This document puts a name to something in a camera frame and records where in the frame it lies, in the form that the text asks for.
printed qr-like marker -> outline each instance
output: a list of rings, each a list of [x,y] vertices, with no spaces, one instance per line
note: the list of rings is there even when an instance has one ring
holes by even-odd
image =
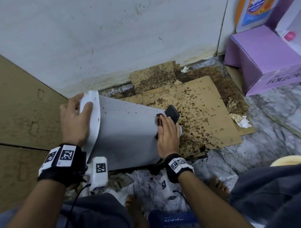
[[[102,190],[102,189],[104,189],[104,186],[102,186],[102,187],[96,187],[95,189],[93,189],[93,191]]]
[[[54,158],[55,153],[56,153],[56,151],[50,153],[50,154],[47,156],[47,158],[46,158],[46,160],[45,160],[44,163],[52,161],[53,158]]]
[[[96,173],[103,173],[106,171],[106,163],[96,164]]]
[[[162,182],[162,189],[166,188],[166,182],[165,180]]]
[[[183,159],[179,159],[179,160],[178,160],[178,163],[179,163],[180,165],[182,165],[182,164],[185,164],[186,162],[185,162]]]
[[[170,165],[170,167],[173,169],[173,170],[175,170],[177,167],[178,167],[178,163],[177,162],[173,162],[171,165]]]
[[[61,153],[60,160],[72,160],[73,150],[63,150]]]

purple box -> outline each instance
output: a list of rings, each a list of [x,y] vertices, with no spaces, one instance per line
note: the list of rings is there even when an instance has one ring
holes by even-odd
[[[231,35],[224,64],[242,69],[246,96],[301,82],[301,56],[265,25]]]

foot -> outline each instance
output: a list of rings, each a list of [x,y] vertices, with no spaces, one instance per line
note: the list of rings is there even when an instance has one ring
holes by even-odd
[[[128,209],[128,212],[134,222],[135,228],[149,228],[149,222],[144,217],[141,209],[141,203],[135,196],[129,195],[126,199],[124,206]]]
[[[213,176],[208,184],[208,187],[213,191],[215,194],[217,194],[220,198],[222,198],[224,201],[228,202],[229,196],[230,196],[230,190],[226,185],[223,184],[222,181],[218,179],[217,176]]]

floor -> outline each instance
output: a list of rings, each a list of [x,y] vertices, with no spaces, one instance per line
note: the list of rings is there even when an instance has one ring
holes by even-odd
[[[214,57],[192,67],[196,69],[215,64],[222,69],[221,61],[220,57]],[[195,173],[201,180],[215,174],[232,189],[239,174],[247,169],[269,166],[284,156],[301,155],[298,149],[301,148],[301,83],[282,86],[245,99],[250,104],[249,117],[257,132],[243,136],[241,144],[211,150],[207,159],[193,161]],[[146,212],[153,209],[187,210],[180,196],[174,200],[164,200],[158,183],[162,171],[158,176],[153,176],[148,170],[138,170],[129,176],[135,180],[135,195],[142,201]]]

blue container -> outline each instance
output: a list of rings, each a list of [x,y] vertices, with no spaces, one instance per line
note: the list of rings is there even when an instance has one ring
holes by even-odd
[[[149,213],[148,221],[151,225],[150,228],[198,223],[198,220],[192,211],[165,212],[153,210]]]

